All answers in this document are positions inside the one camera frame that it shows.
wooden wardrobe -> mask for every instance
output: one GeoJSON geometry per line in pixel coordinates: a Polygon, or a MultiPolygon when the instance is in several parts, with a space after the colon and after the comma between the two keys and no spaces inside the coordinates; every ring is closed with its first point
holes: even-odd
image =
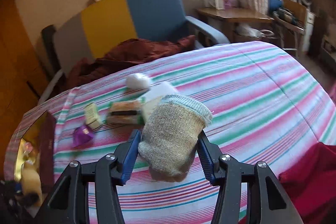
{"type": "Polygon", "coordinates": [[[0,178],[6,147],[25,112],[48,85],[17,11],[15,0],[0,0],[0,178]]]}

armchair armrest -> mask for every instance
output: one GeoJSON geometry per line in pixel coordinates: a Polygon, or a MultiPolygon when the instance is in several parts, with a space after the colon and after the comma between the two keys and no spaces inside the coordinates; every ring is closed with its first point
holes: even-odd
{"type": "Polygon", "coordinates": [[[186,16],[185,18],[194,28],[209,37],[214,44],[230,44],[230,41],[223,33],[210,25],[191,16],[186,16]]]}
{"type": "Polygon", "coordinates": [[[54,78],[50,81],[47,88],[44,90],[43,94],[40,97],[40,100],[38,101],[37,105],[43,104],[46,100],[48,100],[49,96],[51,95],[51,92],[53,91],[55,85],[57,84],[58,80],[62,77],[63,71],[59,70],[54,78]]]}

purple candy wrapper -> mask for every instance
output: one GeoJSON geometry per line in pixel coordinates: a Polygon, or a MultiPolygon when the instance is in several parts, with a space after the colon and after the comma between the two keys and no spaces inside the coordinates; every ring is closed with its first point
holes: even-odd
{"type": "Polygon", "coordinates": [[[91,141],[93,138],[93,131],[86,124],[78,127],[73,132],[73,146],[79,146],[91,141]]]}

metal screw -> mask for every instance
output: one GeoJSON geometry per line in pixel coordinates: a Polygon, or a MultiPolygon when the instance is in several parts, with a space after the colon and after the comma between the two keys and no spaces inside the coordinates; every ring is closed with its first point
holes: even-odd
{"type": "Polygon", "coordinates": [[[265,163],[264,161],[258,161],[258,166],[259,166],[260,168],[266,168],[267,163],[265,163]]]}
{"type": "Polygon", "coordinates": [[[230,160],[231,159],[231,156],[229,154],[223,154],[221,155],[220,157],[222,160],[230,160]]]}
{"type": "Polygon", "coordinates": [[[106,155],[106,159],[107,160],[114,160],[116,158],[116,156],[114,154],[108,154],[106,155]]]}
{"type": "Polygon", "coordinates": [[[77,167],[78,166],[78,161],[73,160],[69,165],[70,165],[70,167],[77,167]]]}

white cabinet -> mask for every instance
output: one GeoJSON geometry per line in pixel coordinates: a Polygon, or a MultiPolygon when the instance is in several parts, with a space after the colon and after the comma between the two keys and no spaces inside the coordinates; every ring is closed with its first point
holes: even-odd
{"type": "Polygon", "coordinates": [[[312,12],[307,11],[305,34],[302,39],[302,52],[308,52],[310,45],[310,37],[313,33],[315,15],[312,12]]]}

